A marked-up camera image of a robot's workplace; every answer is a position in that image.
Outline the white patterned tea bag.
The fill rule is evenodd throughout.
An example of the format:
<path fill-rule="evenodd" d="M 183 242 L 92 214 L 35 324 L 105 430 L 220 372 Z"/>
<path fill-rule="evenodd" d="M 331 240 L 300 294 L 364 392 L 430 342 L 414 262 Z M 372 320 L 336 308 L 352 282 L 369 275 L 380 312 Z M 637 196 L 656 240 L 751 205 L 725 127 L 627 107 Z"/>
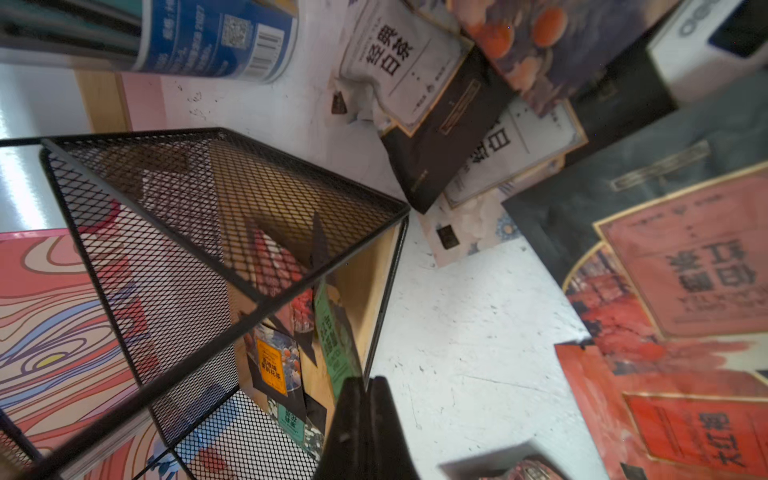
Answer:
<path fill-rule="evenodd" d="M 405 1 L 351 1 L 332 78 L 374 124 L 408 203 L 425 213 L 513 93 L 469 39 Z"/>

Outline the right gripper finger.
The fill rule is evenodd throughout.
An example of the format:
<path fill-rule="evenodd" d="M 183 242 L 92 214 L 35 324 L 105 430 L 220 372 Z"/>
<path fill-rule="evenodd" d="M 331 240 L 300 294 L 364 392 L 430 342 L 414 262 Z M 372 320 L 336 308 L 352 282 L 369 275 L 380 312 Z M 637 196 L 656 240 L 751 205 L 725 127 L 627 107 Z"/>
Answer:
<path fill-rule="evenodd" d="M 315 479 L 417 479 L 389 383 L 344 381 Z"/>

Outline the dark orange label tea bag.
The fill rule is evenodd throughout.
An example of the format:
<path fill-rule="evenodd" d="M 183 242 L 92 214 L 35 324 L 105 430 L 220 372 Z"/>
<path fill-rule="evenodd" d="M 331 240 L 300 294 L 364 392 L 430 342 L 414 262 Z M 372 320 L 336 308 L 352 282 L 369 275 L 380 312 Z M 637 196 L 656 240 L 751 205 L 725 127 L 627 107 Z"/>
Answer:
<path fill-rule="evenodd" d="M 658 23 L 673 0 L 448 1 L 447 9 L 540 117 Z"/>

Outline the red black tea bag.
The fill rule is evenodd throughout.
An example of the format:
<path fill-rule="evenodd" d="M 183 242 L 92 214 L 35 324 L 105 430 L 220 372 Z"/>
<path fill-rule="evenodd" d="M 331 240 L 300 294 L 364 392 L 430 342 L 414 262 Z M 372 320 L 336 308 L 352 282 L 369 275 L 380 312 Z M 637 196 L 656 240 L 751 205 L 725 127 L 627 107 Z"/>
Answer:
<path fill-rule="evenodd" d="M 439 468 L 449 479 L 568 479 L 531 441 L 448 461 Z"/>

